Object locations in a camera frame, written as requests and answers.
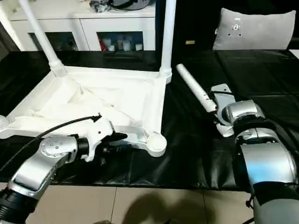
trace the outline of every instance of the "cushion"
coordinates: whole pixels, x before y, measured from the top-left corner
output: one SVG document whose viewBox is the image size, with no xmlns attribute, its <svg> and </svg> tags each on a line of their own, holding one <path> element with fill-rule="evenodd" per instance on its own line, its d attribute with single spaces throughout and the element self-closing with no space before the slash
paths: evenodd
<svg viewBox="0 0 299 224">
<path fill-rule="evenodd" d="M 247 15 L 221 9 L 213 50 L 286 49 L 292 38 L 296 11 Z"/>
</svg>

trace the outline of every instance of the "floor tile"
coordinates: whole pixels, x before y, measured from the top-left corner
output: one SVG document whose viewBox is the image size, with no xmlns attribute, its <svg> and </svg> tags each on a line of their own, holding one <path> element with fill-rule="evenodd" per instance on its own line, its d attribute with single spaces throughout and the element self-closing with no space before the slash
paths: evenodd
<svg viewBox="0 0 299 224">
<path fill-rule="evenodd" d="M 203 191 L 208 224 L 241 224 L 253 217 L 245 205 L 250 194 L 232 191 Z"/>
<path fill-rule="evenodd" d="M 113 224 L 206 224 L 201 193 L 176 189 L 117 188 Z"/>
<path fill-rule="evenodd" d="M 111 220 L 116 188 L 50 186 L 26 224 L 93 224 Z"/>
</svg>

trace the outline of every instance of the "shelf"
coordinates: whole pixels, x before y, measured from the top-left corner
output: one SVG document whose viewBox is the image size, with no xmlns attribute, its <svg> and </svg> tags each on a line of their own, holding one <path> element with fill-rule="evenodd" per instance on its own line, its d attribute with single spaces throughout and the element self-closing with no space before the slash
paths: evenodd
<svg viewBox="0 0 299 224">
<path fill-rule="evenodd" d="M 39 20 L 45 19 L 89 19 L 89 18 L 141 18 L 155 17 L 156 5 L 152 3 L 141 10 L 120 11 L 110 10 L 95 13 L 88 2 L 79 0 L 36 0 L 31 3 L 32 10 Z M 9 17 L 10 21 L 27 20 L 21 8 Z"/>
</svg>

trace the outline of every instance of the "black table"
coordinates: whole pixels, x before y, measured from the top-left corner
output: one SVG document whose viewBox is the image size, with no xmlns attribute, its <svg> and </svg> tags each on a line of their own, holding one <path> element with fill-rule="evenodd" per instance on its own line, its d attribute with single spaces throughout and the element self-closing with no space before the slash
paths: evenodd
<svg viewBox="0 0 299 224">
<path fill-rule="evenodd" d="M 102 53 L 60 52 L 65 65 L 132 70 L 158 70 L 154 52 Z M 299 61 L 288 51 L 202 51 L 174 58 L 184 63 L 207 90 L 227 83 L 238 100 L 254 99 L 271 118 L 284 125 L 278 133 L 299 161 Z M 49 72 L 43 53 L 11 53 L 0 63 L 0 114 L 9 112 Z M 198 100 L 173 70 L 166 87 L 163 134 L 168 147 L 153 158 L 144 150 L 128 150 L 106 157 L 101 166 L 79 161 L 61 168 L 54 184 L 177 189 L 240 190 L 235 184 L 232 158 L 234 138 L 222 138 Z M 0 140 L 0 166 L 30 138 L 13 136 Z M 38 143 L 19 154 L 0 174 L 7 181 L 32 155 Z"/>
</svg>

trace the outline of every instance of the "white tube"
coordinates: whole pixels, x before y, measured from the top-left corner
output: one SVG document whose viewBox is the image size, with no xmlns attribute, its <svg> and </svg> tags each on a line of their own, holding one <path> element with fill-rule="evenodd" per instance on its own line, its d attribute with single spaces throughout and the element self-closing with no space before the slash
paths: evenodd
<svg viewBox="0 0 299 224">
<path fill-rule="evenodd" d="M 200 101 L 201 105 L 205 108 L 207 112 L 216 111 L 216 103 L 209 98 L 207 93 L 203 88 L 196 82 L 193 76 L 188 72 L 183 64 L 177 65 L 177 70 L 184 81 L 187 83 L 193 94 Z"/>
<path fill-rule="evenodd" d="M 176 15 L 177 0 L 167 0 L 165 10 L 164 35 L 160 76 L 169 77 L 171 72 L 171 55 L 174 33 L 174 22 Z"/>
<path fill-rule="evenodd" d="M 24 10 L 24 13 L 26 14 L 29 22 L 31 23 L 31 26 L 34 30 L 34 33 L 43 48 L 43 51 L 45 52 L 49 65 L 51 70 L 55 73 L 56 76 L 64 76 L 66 75 L 66 70 L 64 68 L 64 65 L 61 63 L 61 61 L 58 59 L 54 49 L 52 48 L 52 45 L 50 44 L 46 34 L 42 30 L 39 22 L 35 18 L 28 0 L 19 0 L 19 3 L 21 7 Z"/>
<path fill-rule="evenodd" d="M 0 22 L 2 23 L 3 27 L 7 31 L 7 33 L 10 35 L 11 39 L 15 42 L 15 44 L 18 46 L 18 48 L 21 51 L 24 51 L 25 48 L 22 45 L 18 35 L 16 34 L 13 26 L 11 25 L 10 20 L 8 19 L 8 16 L 10 15 L 9 11 L 11 10 L 8 5 L 9 2 L 0 1 Z"/>
</svg>

